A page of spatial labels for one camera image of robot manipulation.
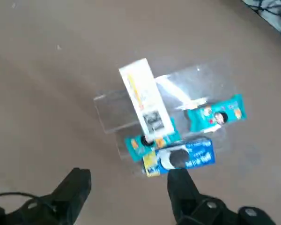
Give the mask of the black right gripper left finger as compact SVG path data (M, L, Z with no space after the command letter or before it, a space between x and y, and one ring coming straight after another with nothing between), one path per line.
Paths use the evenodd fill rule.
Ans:
M37 196L25 192L3 192L4 196L27 197L18 209L6 213L0 207L0 225L73 225L92 188L91 171L73 168L48 195Z

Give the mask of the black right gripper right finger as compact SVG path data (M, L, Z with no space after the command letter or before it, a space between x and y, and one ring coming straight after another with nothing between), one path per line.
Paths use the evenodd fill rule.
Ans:
M230 210L219 198L202 194L186 169L170 170L167 189L177 225L274 225L262 209L243 206Z

